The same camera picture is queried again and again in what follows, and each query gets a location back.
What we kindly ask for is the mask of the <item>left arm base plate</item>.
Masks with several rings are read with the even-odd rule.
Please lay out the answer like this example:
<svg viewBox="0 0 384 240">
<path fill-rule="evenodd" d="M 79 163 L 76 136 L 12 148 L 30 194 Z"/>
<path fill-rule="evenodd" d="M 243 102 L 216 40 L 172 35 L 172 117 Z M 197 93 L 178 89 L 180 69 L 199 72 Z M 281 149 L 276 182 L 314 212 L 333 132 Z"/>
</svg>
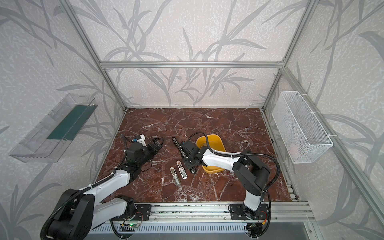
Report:
<svg viewBox="0 0 384 240">
<path fill-rule="evenodd" d="M 151 214 L 152 205 L 138 204 L 128 207 L 128 219 L 133 221 L 148 221 Z"/>
</svg>

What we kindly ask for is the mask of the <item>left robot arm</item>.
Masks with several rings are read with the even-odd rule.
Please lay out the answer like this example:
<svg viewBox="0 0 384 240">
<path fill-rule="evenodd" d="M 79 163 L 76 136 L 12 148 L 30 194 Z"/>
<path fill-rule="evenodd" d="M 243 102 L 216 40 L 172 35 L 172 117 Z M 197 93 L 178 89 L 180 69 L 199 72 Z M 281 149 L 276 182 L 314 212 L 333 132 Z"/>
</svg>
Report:
<svg viewBox="0 0 384 240">
<path fill-rule="evenodd" d="M 106 221 L 135 210 L 134 201 L 118 197 L 104 200 L 115 191 L 132 183 L 142 173 L 142 166 L 153 160 L 163 147 L 164 138 L 147 144 L 140 135 L 125 149 L 123 160 L 105 178 L 80 190 L 65 191 L 55 209 L 43 224 L 42 240 L 83 240 L 88 233 Z"/>
</svg>

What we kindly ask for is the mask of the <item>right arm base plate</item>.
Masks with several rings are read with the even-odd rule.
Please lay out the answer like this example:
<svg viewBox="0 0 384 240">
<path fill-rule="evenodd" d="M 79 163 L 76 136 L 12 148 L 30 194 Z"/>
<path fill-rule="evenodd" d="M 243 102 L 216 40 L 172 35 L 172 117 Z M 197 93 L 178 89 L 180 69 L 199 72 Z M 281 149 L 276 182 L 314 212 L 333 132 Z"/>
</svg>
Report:
<svg viewBox="0 0 384 240">
<path fill-rule="evenodd" d="M 256 211 L 247 209 L 243 204 L 230 204 L 228 210 L 231 220 L 261 220 L 268 219 L 270 208 L 268 204 L 261 203 Z"/>
</svg>

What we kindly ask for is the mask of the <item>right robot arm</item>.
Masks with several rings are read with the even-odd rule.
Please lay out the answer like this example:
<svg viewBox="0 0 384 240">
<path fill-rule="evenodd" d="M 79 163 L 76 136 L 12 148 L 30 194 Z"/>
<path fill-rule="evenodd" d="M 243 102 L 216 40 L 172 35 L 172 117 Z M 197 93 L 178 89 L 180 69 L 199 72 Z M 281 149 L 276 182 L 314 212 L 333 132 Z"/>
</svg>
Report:
<svg viewBox="0 0 384 240">
<path fill-rule="evenodd" d="M 261 154 L 244 151 L 242 153 L 226 153 L 212 149 L 210 146 L 199 148 L 197 144 L 186 141 L 179 150 L 186 167 L 193 171 L 197 166 L 219 167 L 234 173 L 246 190 L 243 209 L 249 217 L 253 217 L 259 210 L 268 189 L 276 182 L 281 173 L 279 162 L 276 158 Z M 275 163 L 276 173 L 272 180 L 270 168 L 260 159 L 268 158 Z"/>
</svg>

